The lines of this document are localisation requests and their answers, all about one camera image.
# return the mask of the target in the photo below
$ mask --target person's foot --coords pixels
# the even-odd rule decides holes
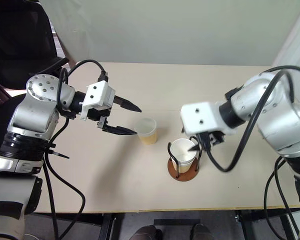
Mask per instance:
[[[133,234],[130,240],[162,240],[162,231],[155,226],[143,226]]]
[[[206,226],[196,224],[191,229],[190,240],[214,240],[214,236]]]

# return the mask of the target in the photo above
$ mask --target white paper cup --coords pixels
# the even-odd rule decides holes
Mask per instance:
[[[170,151],[179,162],[179,173],[181,174],[190,169],[196,157],[196,151],[188,151],[193,146],[195,146],[195,143],[186,138],[179,138],[171,143]],[[174,169],[177,171],[177,165],[173,159],[172,163]]]
[[[140,119],[135,123],[134,130],[145,145],[154,144],[157,141],[157,122],[152,118]]]

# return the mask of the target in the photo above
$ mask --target cup with yellow liquid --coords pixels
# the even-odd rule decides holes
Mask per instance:
[[[150,117],[137,121],[134,125],[134,130],[145,145],[154,144],[157,141],[157,122]]]

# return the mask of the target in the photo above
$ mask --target table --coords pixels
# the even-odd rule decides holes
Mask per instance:
[[[51,155],[54,169],[80,189],[86,197],[84,213],[139,211],[260,209],[266,181],[273,171],[276,153],[255,129],[233,171],[222,173],[203,154],[200,172],[191,181],[179,182],[168,173],[167,144],[181,133],[180,109],[183,104],[224,101],[224,93],[241,86],[267,66],[216,66],[142,63],[102,63],[116,95],[138,105],[142,113],[114,105],[109,125],[133,128],[141,117],[158,123],[158,141],[143,145],[136,135],[118,136],[102,132],[97,123],[77,117],[55,141],[56,152],[70,159]],[[95,82],[100,70],[92,63],[78,68],[69,78],[77,91]],[[58,127],[63,125],[63,117]],[[215,146],[213,154],[224,166],[231,161],[244,126]],[[44,179],[43,171],[39,174]],[[291,207],[300,207],[293,174],[287,166],[279,172],[285,197]],[[51,176],[56,211],[75,213],[81,199]],[[268,193],[269,208],[281,208],[277,187]],[[37,212],[49,213],[47,186],[42,186]]]

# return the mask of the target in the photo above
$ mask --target round brown base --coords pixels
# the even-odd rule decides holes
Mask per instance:
[[[195,176],[197,176],[197,174],[199,172],[199,169],[198,169],[198,171],[196,171],[197,163],[198,163],[198,159],[195,158],[193,160],[193,163],[192,163],[191,167],[189,168],[189,170],[187,172],[184,172],[184,173],[179,173],[179,177],[177,178],[177,171],[174,168],[174,165],[171,161],[171,158],[169,158],[169,160],[168,160],[168,171],[169,171],[170,176],[173,177],[177,181],[181,181],[181,182],[190,181]]]

